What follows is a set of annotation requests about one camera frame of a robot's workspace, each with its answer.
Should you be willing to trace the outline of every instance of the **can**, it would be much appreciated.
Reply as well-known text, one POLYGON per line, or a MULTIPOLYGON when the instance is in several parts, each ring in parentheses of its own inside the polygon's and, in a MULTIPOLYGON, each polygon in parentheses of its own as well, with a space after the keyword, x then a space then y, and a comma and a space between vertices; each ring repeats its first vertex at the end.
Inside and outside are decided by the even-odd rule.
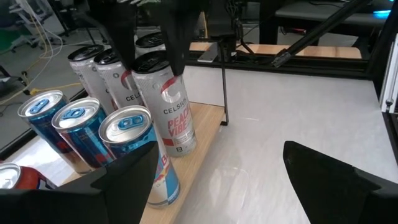
POLYGON ((124 68, 113 49, 97 55, 94 63, 119 109, 125 106, 144 105, 131 72, 124 68))
POLYGON ((182 76, 173 75, 166 51, 137 58, 132 65, 132 75, 159 128, 167 153, 179 157, 192 152, 197 139, 187 91, 182 76))
MULTIPOLYGON (((157 131, 152 116, 143 106, 127 106, 113 112, 99 127, 99 136, 117 158, 150 141, 157 141, 157 131)), ((162 208, 177 199, 180 182, 163 142, 157 142, 159 160, 147 203, 151 207, 162 208)))
POLYGON ((144 55, 157 50, 166 50, 161 32, 147 34, 136 40, 137 56, 144 55))
POLYGON ((15 163, 0 164, 0 189, 52 190, 57 186, 39 171, 15 163))
POLYGON ((87 174, 91 172, 90 167, 51 125, 55 113, 68 103, 61 91, 46 91, 22 104, 18 115, 78 174, 87 174))
POLYGON ((103 50, 104 46, 102 45, 82 47, 71 53, 68 59, 72 70, 78 75, 88 95, 99 99, 106 114, 111 114, 117 107, 94 64, 94 57, 103 50))
POLYGON ((98 135, 105 117, 100 101, 84 98, 60 109, 54 115, 52 125, 88 165, 100 168, 114 161, 114 156, 98 135))

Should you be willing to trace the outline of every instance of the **can top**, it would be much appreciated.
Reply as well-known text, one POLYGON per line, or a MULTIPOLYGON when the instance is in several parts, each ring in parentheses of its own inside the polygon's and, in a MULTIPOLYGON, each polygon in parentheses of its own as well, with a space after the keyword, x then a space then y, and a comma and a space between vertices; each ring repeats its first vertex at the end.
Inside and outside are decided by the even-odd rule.
POLYGON ((162 44, 164 44, 164 41, 161 32, 147 34, 141 38, 138 38, 138 40, 136 41, 136 47, 139 48, 157 47, 162 44))
POLYGON ((21 176, 21 167, 15 163, 0 164, 0 189, 13 189, 21 176))
POLYGON ((138 57, 132 63, 132 70, 138 74, 149 74, 163 70, 170 65, 165 50, 156 50, 138 57))
POLYGON ((132 141, 152 124, 152 117, 143 106, 127 106, 111 113, 99 127, 99 136, 106 143, 121 144, 132 141))
POLYGON ((69 103, 52 118, 52 126, 63 131, 84 124, 97 114, 101 105, 96 98, 84 98, 69 103))
POLYGON ((70 62, 80 62, 92 57, 95 57, 104 50, 104 46, 95 44, 87 47, 82 47, 68 56, 70 62))
POLYGON ((113 49, 104 50, 94 58, 94 63, 98 65, 110 65, 116 62, 120 60, 113 49))
POLYGON ((57 105, 62 97, 63 93, 59 90, 46 91, 35 95, 19 107, 18 115, 23 118, 30 118, 44 114, 57 105))

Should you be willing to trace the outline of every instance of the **aluminum can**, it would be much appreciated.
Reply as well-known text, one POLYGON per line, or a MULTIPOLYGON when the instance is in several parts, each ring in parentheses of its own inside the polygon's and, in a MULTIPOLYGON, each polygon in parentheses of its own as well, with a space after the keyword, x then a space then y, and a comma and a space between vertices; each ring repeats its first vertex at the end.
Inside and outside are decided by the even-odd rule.
POLYGON ((166 50, 161 32, 147 34, 136 40, 136 55, 141 56, 157 50, 166 50))
POLYGON ((124 68, 113 49, 97 55, 94 63, 118 108, 144 105, 131 72, 124 68))
MULTIPOLYGON (((99 127, 99 136, 116 158, 157 141, 156 127, 149 110, 143 106, 127 106, 110 114, 99 127)), ((162 208, 170 205, 180 193, 180 182, 162 141, 155 181, 148 205, 162 208)))
POLYGON ((94 57, 104 50, 102 45, 82 47, 68 56, 69 64, 87 91, 88 95, 97 98, 106 114, 117 109, 104 80, 100 77, 94 64, 94 57))
POLYGON ((179 157, 192 152, 197 140, 187 91, 182 76, 173 75, 166 51, 137 58, 132 75, 159 128, 167 153, 179 157))
POLYGON ((87 174, 91 172, 90 167, 51 125, 55 113, 68 103, 61 91, 47 91, 22 104, 18 109, 18 115, 78 174, 87 174))
POLYGON ((15 163, 0 164, 0 189, 52 190, 57 186, 39 171, 15 163))
POLYGON ((60 109, 54 115, 52 125, 88 165, 100 168, 114 161, 114 156, 98 135, 105 117, 96 98, 84 98, 60 109))

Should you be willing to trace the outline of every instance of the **white tabletop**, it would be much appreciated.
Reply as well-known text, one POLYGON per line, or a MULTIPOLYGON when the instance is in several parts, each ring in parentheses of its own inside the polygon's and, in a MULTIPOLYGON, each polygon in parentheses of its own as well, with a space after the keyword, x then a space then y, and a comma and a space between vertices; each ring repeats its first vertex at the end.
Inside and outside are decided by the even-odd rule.
MULTIPOLYGON (((175 223, 309 223, 284 167, 288 140, 398 182, 372 82, 226 74, 230 124, 220 127, 175 223)), ((38 137, 8 161, 56 184, 72 173, 38 137)))

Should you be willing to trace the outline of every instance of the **wooden board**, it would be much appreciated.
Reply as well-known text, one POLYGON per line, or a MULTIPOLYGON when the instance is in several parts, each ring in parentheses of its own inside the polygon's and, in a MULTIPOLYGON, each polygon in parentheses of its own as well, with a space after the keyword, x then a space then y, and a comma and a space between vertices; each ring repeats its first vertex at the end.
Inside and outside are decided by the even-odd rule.
MULTIPOLYGON (((181 158, 172 158, 174 169, 181 184, 180 195, 171 206, 165 209, 158 210, 146 207, 141 224, 171 224, 174 222, 205 159, 210 144, 220 128, 221 120, 224 117, 224 108, 222 106, 204 105, 201 103, 190 103, 190 105, 198 143, 191 154, 181 158)), ((78 174, 74 173, 64 183, 66 184, 79 177, 78 174)))
MULTIPOLYGON (((206 42, 191 43, 190 50, 205 51, 211 44, 206 42)), ((277 54, 282 49, 287 49, 289 45, 267 45, 267 44, 249 44, 250 49, 257 54, 277 54)), ((238 50, 247 52, 242 46, 238 50)), ((361 59, 361 52, 355 47, 325 47, 308 46, 297 55, 309 57, 333 57, 333 58, 356 58, 361 59)))

